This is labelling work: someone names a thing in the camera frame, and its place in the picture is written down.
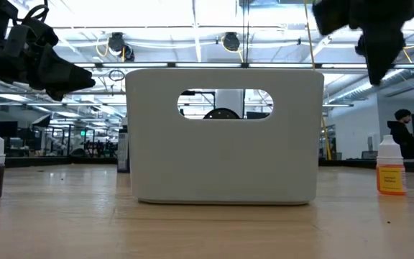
pole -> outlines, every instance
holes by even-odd
[[[66,147],[66,155],[70,155],[71,125],[68,125],[68,146]]]
[[[65,130],[62,129],[62,145],[64,141],[65,141]]]
[[[330,152],[330,144],[328,143],[328,133],[327,128],[325,127],[325,119],[322,115],[322,128],[323,128],[323,135],[325,136],[325,148],[327,149],[327,158],[331,160],[331,152]]]

wooden table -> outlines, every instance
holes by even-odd
[[[379,196],[374,171],[321,168],[309,206],[139,204],[110,165],[9,169],[0,258],[414,258],[407,197]]]

orange label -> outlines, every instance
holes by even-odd
[[[403,167],[378,167],[379,190],[389,193],[404,193],[405,169]]]

overhead beam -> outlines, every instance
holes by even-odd
[[[193,29],[194,29],[194,43],[195,43],[195,55],[198,59],[198,62],[202,62],[202,52],[201,52],[201,42],[199,39],[198,31],[198,20],[196,18],[196,0],[192,0],[193,7]]]

exposed duct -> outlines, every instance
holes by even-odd
[[[5,97],[4,95],[9,95],[11,93],[17,94],[17,96],[24,95],[24,93],[21,92],[20,90],[27,91],[23,86],[11,85],[11,84],[4,83],[4,82],[0,81],[0,98],[7,99],[7,97]],[[31,94],[34,93],[34,91],[28,90],[27,93],[31,95]],[[34,101],[34,102],[38,102],[38,103],[52,103],[52,100],[48,99],[45,96],[38,96],[35,100],[31,99],[31,98],[28,98],[28,97],[25,97],[25,98],[27,99],[27,101],[32,101],[32,102]],[[86,117],[90,116],[90,114],[88,114],[87,112],[80,112],[76,109],[69,109],[69,108],[62,108],[62,107],[60,107],[59,110],[55,110],[53,112],[75,112],[75,113],[78,112],[79,114],[81,114],[83,116],[86,116]]]
[[[404,80],[408,80],[412,78],[413,73],[407,69],[397,69],[390,71],[386,76],[383,78],[380,87],[374,87],[369,83],[368,77],[354,83],[351,86],[346,87],[343,91],[330,96],[324,103],[336,103],[342,102],[344,100],[356,100],[356,99],[363,99],[366,98],[368,95],[382,90],[384,88],[393,86],[397,83],[401,83]]]

